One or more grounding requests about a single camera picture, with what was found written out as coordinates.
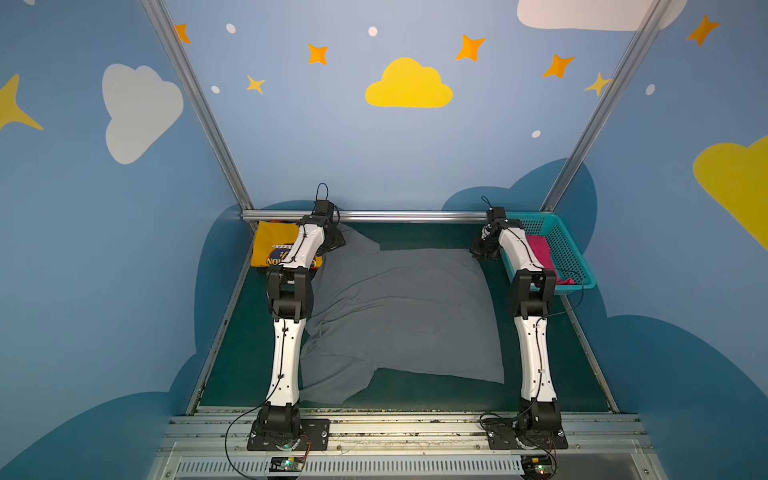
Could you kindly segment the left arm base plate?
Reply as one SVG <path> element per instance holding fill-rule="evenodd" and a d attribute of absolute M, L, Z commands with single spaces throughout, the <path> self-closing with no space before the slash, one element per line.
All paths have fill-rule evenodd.
<path fill-rule="evenodd" d="M 277 426 L 256 420 L 248 436 L 248 451 L 298 452 L 325 451 L 330 440 L 331 422 L 327 418 L 301 419 L 298 424 Z"/>

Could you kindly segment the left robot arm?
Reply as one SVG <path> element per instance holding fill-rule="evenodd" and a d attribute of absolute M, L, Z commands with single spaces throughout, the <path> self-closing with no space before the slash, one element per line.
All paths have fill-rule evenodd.
<path fill-rule="evenodd" d="M 311 267 L 317 255 L 344 244 L 332 215 L 306 215 L 286 256 L 268 268 L 267 306 L 275 343 L 270 386 L 257 423 L 268 438 L 290 443 L 301 435 L 297 376 L 302 335 L 314 303 Z"/>

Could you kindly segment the grey t-shirt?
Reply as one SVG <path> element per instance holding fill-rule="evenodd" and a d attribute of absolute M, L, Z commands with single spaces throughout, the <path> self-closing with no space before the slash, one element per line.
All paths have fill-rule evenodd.
<path fill-rule="evenodd" d="M 461 249 L 384 250 L 342 226 L 328 253 L 302 346 L 301 396 L 341 404 L 379 369 L 505 381 L 484 272 Z"/>

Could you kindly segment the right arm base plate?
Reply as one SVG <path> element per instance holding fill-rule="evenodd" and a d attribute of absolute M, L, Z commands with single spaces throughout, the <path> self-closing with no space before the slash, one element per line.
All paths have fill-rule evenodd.
<path fill-rule="evenodd" d="M 555 432 L 518 427 L 515 418 L 482 416 L 479 425 L 485 432 L 491 450 L 567 449 L 564 431 Z"/>

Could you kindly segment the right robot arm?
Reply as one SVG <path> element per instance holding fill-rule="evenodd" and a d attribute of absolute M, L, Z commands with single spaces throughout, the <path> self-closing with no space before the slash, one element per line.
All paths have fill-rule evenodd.
<path fill-rule="evenodd" d="M 487 212 L 487 223 L 470 252 L 482 259 L 495 259 L 503 254 L 514 270 L 509 307 L 518 333 L 522 367 L 516 435 L 521 443 L 528 445 L 558 437 L 562 416 L 552 381 L 547 341 L 558 274 L 537 257 L 520 221 L 508 218 L 501 209 L 492 208 Z"/>

